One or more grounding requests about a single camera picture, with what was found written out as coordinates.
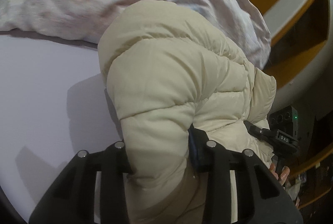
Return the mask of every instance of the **mattress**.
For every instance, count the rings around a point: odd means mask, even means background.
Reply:
[[[0,185],[28,221],[73,156],[119,140],[119,124],[85,42],[1,34],[0,79]]]

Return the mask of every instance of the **human hand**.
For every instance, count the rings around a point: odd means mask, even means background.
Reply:
[[[278,176],[278,174],[275,172],[276,166],[272,163],[269,167],[269,171],[274,175],[274,177],[279,181],[279,183],[281,185],[284,185],[284,183],[286,182],[289,173],[290,173],[290,169],[288,167],[284,167],[282,169],[282,172],[280,174],[280,177]],[[298,209],[299,206],[299,197],[297,197],[296,199],[296,208]]]

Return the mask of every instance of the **round metal bolt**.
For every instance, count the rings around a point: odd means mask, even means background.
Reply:
[[[122,149],[124,146],[125,146],[125,143],[123,143],[122,141],[118,141],[114,144],[114,146],[117,148],[117,149]]]
[[[216,142],[213,141],[213,140],[209,140],[209,141],[206,142],[206,145],[208,147],[214,148],[216,146]]]
[[[86,150],[81,150],[78,152],[78,157],[79,158],[83,158],[86,157],[88,155],[88,152]]]
[[[251,157],[251,156],[253,156],[254,152],[251,149],[246,149],[244,151],[244,154],[248,157]]]

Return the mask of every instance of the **puffer jacket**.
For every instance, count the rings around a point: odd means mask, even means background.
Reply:
[[[275,79],[200,14],[170,2],[135,3],[105,31],[98,54],[134,171],[125,186],[132,223],[201,223],[207,174],[188,162],[191,123],[225,148],[250,148],[271,164],[272,148],[243,121],[269,127]]]

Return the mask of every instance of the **white bed sheet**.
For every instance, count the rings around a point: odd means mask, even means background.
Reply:
[[[119,140],[97,50],[64,42],[0,35],[0,185],[26,221],[76,152]]]

